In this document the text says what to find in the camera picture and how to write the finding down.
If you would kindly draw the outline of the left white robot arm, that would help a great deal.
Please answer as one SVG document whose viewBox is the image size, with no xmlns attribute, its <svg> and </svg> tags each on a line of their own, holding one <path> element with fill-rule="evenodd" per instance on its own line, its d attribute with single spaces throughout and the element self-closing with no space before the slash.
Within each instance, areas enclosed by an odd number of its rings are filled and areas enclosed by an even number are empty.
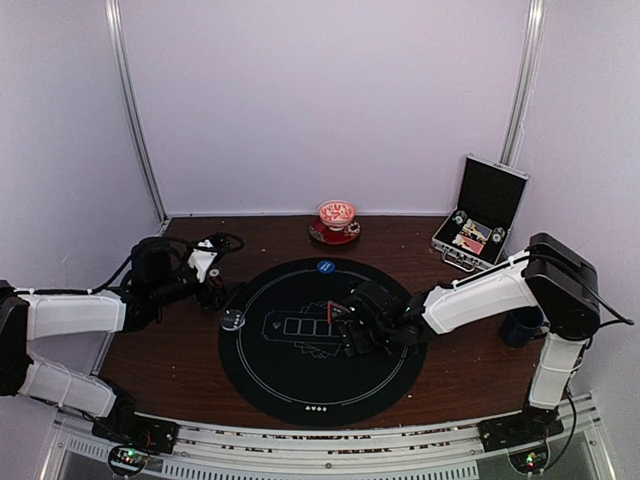
<svg viewBox="0 0 640 480">
<path fill-rule="evenodd" d="M 218 310 L 229 297 L 213 275 L 244 240 L 215 233 L 199 242 L 176 237 L 139 241 L 116 272 L 93 289 L 17 289 L 1 283 L 1 393 L 23 395 L 79 410 L 123 444 L 144 433 L 135 401 L 117 386 L 29 352 L 30 342 L 88 332 L 137 332 L 161 319 L 165 306 L 192 297 Z"/>
</svg>

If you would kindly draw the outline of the clear dealer button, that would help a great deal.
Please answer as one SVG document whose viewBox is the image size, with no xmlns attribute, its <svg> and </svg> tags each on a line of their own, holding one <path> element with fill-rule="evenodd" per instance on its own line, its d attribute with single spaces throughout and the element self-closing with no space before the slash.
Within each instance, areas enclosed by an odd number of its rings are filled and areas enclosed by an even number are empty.
<svg viewBox="0 0 640 480">
<path fill-rule="evenodd" d="M 236 309 L 226 310 L 220 318 L 220 327 L 224 331 L 234 332 L 245 325 L 246 319 L 243 311 Z"/>
</svg>

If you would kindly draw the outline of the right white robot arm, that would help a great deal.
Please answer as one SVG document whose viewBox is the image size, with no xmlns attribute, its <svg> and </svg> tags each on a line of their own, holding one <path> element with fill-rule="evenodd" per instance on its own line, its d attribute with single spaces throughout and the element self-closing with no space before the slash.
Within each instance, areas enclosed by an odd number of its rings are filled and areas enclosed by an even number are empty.
<svg viewBox="0 0 640 480">
<path fill-rule="evenodd" d="M 521 308 L 538 308 L 549 332 L 528 393 L 513 419 L 519 440 L 535 440 L 551 424 L 577 366 L 601 325 L 595 266 L 547 233 L 492 268 L 401 299 L 373 281 L 341 301 L 340 335 L 349 356 L 392 345 L 423 343 L 471 322 Z"/>
</svg>

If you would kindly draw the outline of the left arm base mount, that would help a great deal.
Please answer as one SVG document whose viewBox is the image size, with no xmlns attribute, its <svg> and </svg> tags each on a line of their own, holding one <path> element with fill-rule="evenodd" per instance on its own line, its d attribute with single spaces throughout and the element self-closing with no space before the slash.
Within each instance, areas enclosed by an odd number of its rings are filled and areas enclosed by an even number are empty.
<svg viewBox="0 0 640 480">
<path fill-rule="evenodd" d="M 153 456 L 171 454 L 179 431 L 173 421 L 138 414 L 133 397 L 122 392 L 116 394 L 106 417 L 83 416 L 92 422 L 94 436 L 115 443 L 107 454 L 107 466 L 124 479 L 140 474 Z"/>
</svg>

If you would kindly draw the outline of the blue small blind button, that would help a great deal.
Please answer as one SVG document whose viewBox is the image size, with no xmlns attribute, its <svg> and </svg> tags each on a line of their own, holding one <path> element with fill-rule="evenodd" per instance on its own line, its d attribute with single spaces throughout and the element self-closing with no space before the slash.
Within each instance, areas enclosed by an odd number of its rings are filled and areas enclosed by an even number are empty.
<svg viewBox="0 0 640 480">
<path fill-rule="evenodd" d="M 333 261 L 330 260 L 321 260 L 318 262 L 317 271 L 322 274 L 331 274 L 336 270 L 336 265 Z"/>
</svg>

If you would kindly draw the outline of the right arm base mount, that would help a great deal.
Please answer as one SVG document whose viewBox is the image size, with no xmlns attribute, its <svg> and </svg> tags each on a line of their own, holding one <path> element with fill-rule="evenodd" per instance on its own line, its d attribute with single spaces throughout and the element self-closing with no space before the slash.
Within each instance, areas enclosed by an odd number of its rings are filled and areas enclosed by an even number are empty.
<svg viewBox="0 0 640 480">
<path fill-rule="evenodd" d="M 555 466 L 568 448 L 574 433 L 552 458 L 548 440 L 564 432 L 559 408 L 541 409 L 529 404 L 519 413 L 487 419 L 477 424 L 485 452 L 506 449 L 512 468 L 527 476 L 542 475 Z"/>
</svg>

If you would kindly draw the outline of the triangular all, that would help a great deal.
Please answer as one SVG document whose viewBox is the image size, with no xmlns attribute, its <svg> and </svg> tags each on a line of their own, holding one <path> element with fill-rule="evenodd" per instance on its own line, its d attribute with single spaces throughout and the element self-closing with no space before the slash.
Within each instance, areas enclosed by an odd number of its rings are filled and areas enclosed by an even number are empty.
<svg viewBox="0 0 640 480">
<path fill-rule="evenodd" d="M 327 302 L 327 322 L 332 323 L 334 320 L 347 316 L 351 313 L 350 309 L 334 301 Z"/>
</svg>

